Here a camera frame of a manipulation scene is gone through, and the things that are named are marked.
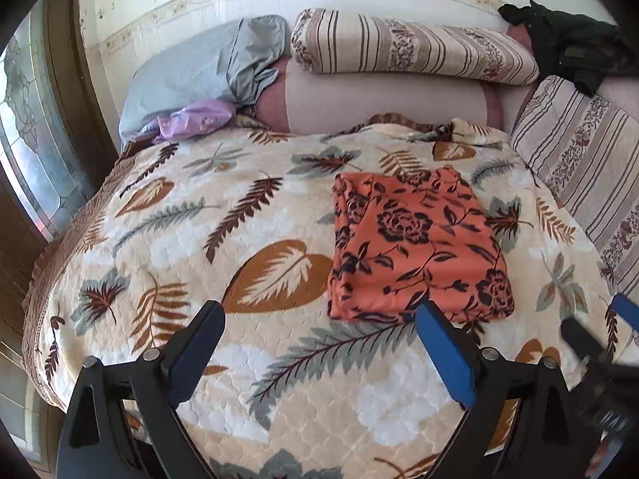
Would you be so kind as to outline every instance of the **folded orange fabric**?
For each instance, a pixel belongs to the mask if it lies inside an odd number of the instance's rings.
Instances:
[[[472,189],[452,167],[335,178],[333,319],[411,322],[428,299],[456,322],[507,317],[506,262]]]

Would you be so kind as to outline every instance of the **purple bag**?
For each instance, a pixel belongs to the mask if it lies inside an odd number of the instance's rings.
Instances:
[[[235,105],[227,101],[205,99],[174,111],[168,117],[159,116],[146,124],[139,135],[146,139],[154,137],[154,144],[165,140],[180,142],[180,140],[213,133],[234,116]]]

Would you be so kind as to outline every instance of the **quilted bedspread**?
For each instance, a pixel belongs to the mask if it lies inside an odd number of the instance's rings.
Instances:
[[[514,296],[510,317],[463,325],[477,344],[525,362],[552,355],[572,386],[580,369],[561,319],[576,315],[604,345],[628,339],[606,312],[611,291],[592,243],[507,143],[406,138],[388,125],[334,138],[228,127],[140,152],[32,300],[25,344],[40,393],[65,409],[87,355],[134,360],[216,299],[226,331],[178,414],[219,476],[422,473],[461,409],[412,323],[328,318],[331,189],[342,171],[406,176],[449,164],[471,184]]]

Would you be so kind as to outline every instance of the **dark clothing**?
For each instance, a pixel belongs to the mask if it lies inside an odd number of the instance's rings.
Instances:
[[[548,10],[532,0],[521,9],[506,4],[499,13],[513,25],[525,23],[541,79],[558,75],[592,97],[606,74],[639,74],[639,56],[616,25]]]

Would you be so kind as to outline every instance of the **striped bolster pillow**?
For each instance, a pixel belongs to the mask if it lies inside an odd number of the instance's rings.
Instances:
[[[610,292],[639,303],[637,121],[600,95],[587,97],[570,81],[550,76],[528,103],[510,145],[595,245]],[[552,222],[554,210],[552,204],[538,213]],[[573,240],[560,235],[558,242],[561,249]]]
[[[486,28],[425,27],[308,9],[291,36],[293,59],[316,74],[418,72],[526,85],[539,76],[517,41]]]

